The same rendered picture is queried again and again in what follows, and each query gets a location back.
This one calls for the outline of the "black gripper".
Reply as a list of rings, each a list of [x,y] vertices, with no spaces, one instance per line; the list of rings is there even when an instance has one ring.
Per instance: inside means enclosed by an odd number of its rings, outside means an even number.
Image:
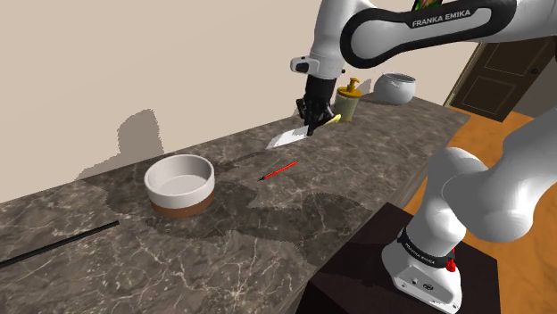
[[[335,78],[307,76],[304,96],[295,101],[299,116],[308,127],[307,136],[312,136],[316,128],[325,125],[335,117],[329,102],[336,83]]]

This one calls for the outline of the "beige soap dispenser yellow pump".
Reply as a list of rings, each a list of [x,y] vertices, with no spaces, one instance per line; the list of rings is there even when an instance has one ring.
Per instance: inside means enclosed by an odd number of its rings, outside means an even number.
[[[362,97],[362,91],[356,88],[360,80],[350,78],[345,87],[339,87],[334,102],[334,113],[340,115],[340,122],[350,122],[353,119],[355,108]]]

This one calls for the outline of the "long black rod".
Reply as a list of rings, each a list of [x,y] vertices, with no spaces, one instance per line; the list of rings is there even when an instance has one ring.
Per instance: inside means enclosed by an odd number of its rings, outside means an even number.
[[[78,240],[80,240],[80,239],[83,239],[83,238],[85,238],[85,237],[88,237],[88,236],[97,234],[97,233],[99,233],[99,232],[101,232],[101,231],[104,231],[104,230],[106,230],[106,229],[109,229],[109,228],[112,228],[112,227],[116,227],[116,226],[118,226],[119,224],[120,224],[120,222],[119,222],[118,220],[115,220],[115,221],[113,221],[113,222],[110,222],[110,223],[108,223],[108,224],[102,225],[102,226],[100,226],[100,227],[96,227],[96,228],[90,229],[90,230],[88,230],[88,231],[81,232],[81,233],[79,233],[79,234],[72,235],[72,236],[70,236],[70,237],[64,238],[64,239],[62,239],[62,240],[60,240],[60,241],[57,241],[57,242],[54,242],[54,243],[51,243],[51,244],[48,244],[48,245],[39,247],[39,248],[37,248],[37,249],[35,249],[35,250],[29,251],[29,252],[25,252],[25,253],[23,253],[23,254],[20,254],[20,255],[17,255],[17,256],[15,256],[15,257],[12,257],[12,258],[10,258],[10,259],[8,259],[8,260],[2,260],[2,261],[0,261],[0,269],[4,269],[4,268],[6,268],[6,267],[12,266],[12,265],[15,264],[15,263],[18,263],[18,262],[27,260],[27,259],[32,258],[32,257],[34,257],[34,256],[37,256],[37,255],[39,255],[39,254],[52,251],[53,249],[59,248],[59,247],[64,246],[64,245],[66,245],[66,244],[69,244],[69,243],[72,243],[72,242],[76,242],[76,241],[78,241]]]

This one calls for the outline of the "red pen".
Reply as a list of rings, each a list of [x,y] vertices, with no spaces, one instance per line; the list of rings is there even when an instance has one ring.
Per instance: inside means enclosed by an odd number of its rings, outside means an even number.
[[[258,180],[259,180],[259,181],[263,181],[263,180],[265,180],[265,179],[271,178],[271,177],[273,177],[273,176],[279,174],[280,172],[282,172],[282,171],[284,171],[284,170],[286,170],[286,169],[289,169],[289,168],[295,166],[296,164],[298,164],[298,161],[290,162],[290,163],[288,163],[287,165],[285,165],[285,166],[283,166],[283,167],[281,167],[281,168],[279,168],[279,169],[275,169],[275,170],[273,170],[271,173],[268,173],[268,174],[266,174],[266,175],[260,177]]]

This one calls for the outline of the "dark robot stand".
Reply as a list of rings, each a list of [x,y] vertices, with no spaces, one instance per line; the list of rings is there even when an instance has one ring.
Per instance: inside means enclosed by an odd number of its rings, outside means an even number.
[[[295,314],[443,314],[396,289],[381,260],[412,215],[386,203],[310,280]],[[497,260],[464,242],[456,246],[461,309],[502,314]]]

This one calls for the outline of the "dark brown door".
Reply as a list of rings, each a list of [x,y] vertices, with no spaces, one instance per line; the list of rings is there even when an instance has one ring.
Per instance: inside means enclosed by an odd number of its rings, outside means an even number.
[[[481,44],[445,104],[502,122],[554,54],[552,37]]]

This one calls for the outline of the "white bowl with brown base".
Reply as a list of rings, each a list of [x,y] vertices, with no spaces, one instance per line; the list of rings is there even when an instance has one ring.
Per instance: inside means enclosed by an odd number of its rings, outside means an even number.
[[[146,171],[144,183],[153,209],[167,218],[199,214],[215,195],[213,165],[194,154],[176,154],[157,161]]]

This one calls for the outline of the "grey round pot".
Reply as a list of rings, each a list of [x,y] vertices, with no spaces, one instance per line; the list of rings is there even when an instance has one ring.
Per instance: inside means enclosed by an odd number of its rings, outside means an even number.
[[[377,100],[392,105],[408,103],[415,95],[416,79],[402,73],[384,73],[376,81],[373,94]]]

